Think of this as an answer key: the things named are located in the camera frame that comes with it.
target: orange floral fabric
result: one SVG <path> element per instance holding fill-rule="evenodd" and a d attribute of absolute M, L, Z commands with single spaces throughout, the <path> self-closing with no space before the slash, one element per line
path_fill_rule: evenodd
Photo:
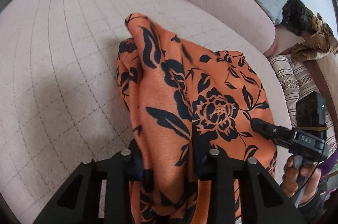
<path fill-rule="evenodd" d="M 193 137 L 274 173 L 276 146 L 250 126 L 273 123 L 261 81 L 243 53 L 210 51 L 142 14 L 125 25 L 132 37 L 120 44 L 117 82 L 144 164 L 143 181 L 130 182 L 134 221 L 206 223 L 211 182 L 194 176 Z"/>

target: human hand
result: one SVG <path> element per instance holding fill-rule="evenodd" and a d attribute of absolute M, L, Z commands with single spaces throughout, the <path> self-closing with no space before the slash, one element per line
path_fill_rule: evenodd
<path fill-rule="evenodd" d="M 295 192 L 298 190 L 297 184 L 298 170 L 293 168 L 292 165 L 293 165 L 293 157 L 290 156 L 288 158 L 288 161 L 286 162 L 286 165 L 284 166 L 283 183 L 281 184 L 283 191 L 288 197 L 293 196 Z M 315 167 L 316 167 L 315 165 L 307 165 L 301 168 L 300 175 L 303 177 L 309 177 L 312 174 Z M 317 168 L 313 173 L 312 177 L 310 178 L 310 180 L 307 182 L 303 197 L 300 200 L 300 204 L 309 202 L 316 194 L 321 175 L 322 171 L 319 168 Z"/>

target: person's arm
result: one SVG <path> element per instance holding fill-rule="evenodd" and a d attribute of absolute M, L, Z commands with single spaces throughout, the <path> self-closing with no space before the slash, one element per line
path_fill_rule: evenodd
<path fill-rule="evenodd" d="M 298 190 L 298 184 L 296 182 L 299 175 L 297 169 L 292 167 L 293 158 L 289 157 L 286 165 L 284 166 L 282 189 L 288 197 L 291 197 Z M 309 177 L 315 166 L 305 166 L 300 170 L 300 175 L 303 177 Z M 318 192 L 318 184 L 321 177 L 321 170 L 316 169 L 312 177 L 308 181 L 304 195 L 300 200 L 298 207 L 299 211 L 303 214 L 305 220 L 309 224 L 315 224 L 322 216 L 323 202 Z"/>

